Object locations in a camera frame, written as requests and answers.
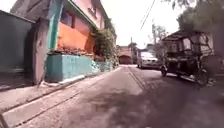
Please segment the white car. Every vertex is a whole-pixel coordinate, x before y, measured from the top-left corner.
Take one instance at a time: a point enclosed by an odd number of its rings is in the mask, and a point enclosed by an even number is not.
[[[158,68],[158,59],[150,52],[141,52],[138,56],[139,68]]]

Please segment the roof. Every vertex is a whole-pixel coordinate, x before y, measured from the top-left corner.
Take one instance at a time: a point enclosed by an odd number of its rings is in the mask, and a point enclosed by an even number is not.
[[[125,55],[125,56],[130,56],[131,57],[132,52],[131,52],[131,48],[130,47],[128,47],[128,46],[120,46],[119,50],[120,50],[119,56],[124,56]]]
[[[178,41],[178,40],[182,40],[184,38],[188,38],[194,35],[198,35],[201,34],[202,32],[199,31],[193,31],[193,32],[187,32],[187,31],[182,31],[179,30],[175,33],[172,33],[171,35],[165,37],[162,39],[163,42],[172,42],[172,41]]]
[[[36,21],[38,18],[45,18],[51,0],[17,0],[10,12],[14,15]]]
[[[101,0],[91,0],[91,2],[92,2],[92,4],[94,6],[96,6],[98,9],[101,10],[101,12],[103,13],[103,15],[104,15],[105,18],[108,18],[109,19],[108,15],[106,13],[106,10],[105,10],[105,8],[102,5]]]

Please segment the concrete wall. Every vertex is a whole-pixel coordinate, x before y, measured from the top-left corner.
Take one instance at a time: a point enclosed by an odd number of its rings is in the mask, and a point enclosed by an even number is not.
[[[72,0],[72,1],[93,21],[93,23],[96,24],[98,28],[101,28],[101,26],[103,28],[104,23],[102,23],[101,25],[101,20],[102,22],[104,22],[104,19],[102,18],[102,13],[100,12],[100,10],[97,9],[96,17],[93,16],[88,10],[88,8],[93,7],[91,2],[92,0]]]
[[[10,12],[17,16],[36,21],[40,17],[47,17],[51,1],[52,0],[17,0]]]
[[[25,42],[32,22],[0,11],[0,72],[24,69]]]
[[[132,58],[130,56],[119,56],[120,64],[132,64]]]
[[[111,62],[94,62],[90,57],[74,55],[49,55],[46,80],[59,82],[79,75],[112,70]]]

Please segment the concrete sidewalk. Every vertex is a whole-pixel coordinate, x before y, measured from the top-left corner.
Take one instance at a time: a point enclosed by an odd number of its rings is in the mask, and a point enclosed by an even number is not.
[[[64,87],[28,87],[1,93],[0,110],[2,110],[2,114],[0,120],[2,125],[11,128],[32,120],[49,109],[73,98],[118,70],[120,68],[92,78],[88,76],[82,81]]]

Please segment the tricycle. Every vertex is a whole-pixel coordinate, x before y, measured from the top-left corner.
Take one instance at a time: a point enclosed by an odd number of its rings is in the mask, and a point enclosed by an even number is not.
[[[193,76],[198,85],[208,84],[210,72],[203,58],[211,55],[212,49],[204,33],[177,31],[162,39],[162,44],[165,47],[161,66],[163,77],[167,73],[176,74],[178,78]]]

